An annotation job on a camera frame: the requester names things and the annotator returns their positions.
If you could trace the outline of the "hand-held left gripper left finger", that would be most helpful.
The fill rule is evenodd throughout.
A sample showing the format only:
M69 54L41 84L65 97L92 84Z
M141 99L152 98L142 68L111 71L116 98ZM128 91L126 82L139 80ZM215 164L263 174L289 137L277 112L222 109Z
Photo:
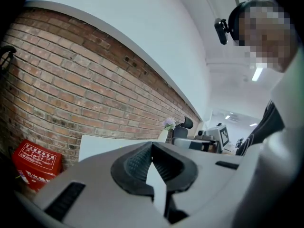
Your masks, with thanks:
M153 187L146 183L151 163L152 142L141 143L138 148L114 161L111 166L111 176L127 193L153 198Z

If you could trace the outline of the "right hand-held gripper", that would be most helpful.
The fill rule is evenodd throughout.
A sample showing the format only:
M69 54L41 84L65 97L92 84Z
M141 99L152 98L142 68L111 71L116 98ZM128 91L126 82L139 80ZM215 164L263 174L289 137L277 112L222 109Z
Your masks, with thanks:
M206 135L213 136L214 140L218 141L217 152L228 152L229 146L229 136L226 125L222 124L216 127L209 128L205 130Z

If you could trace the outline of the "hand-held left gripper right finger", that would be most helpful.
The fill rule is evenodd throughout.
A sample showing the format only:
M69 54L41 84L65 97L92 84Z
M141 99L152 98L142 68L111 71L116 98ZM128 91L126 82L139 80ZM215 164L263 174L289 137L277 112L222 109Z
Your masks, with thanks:
M152 162L168 192L188 190L198 176L196 163L171 150L166 143L152 143Z

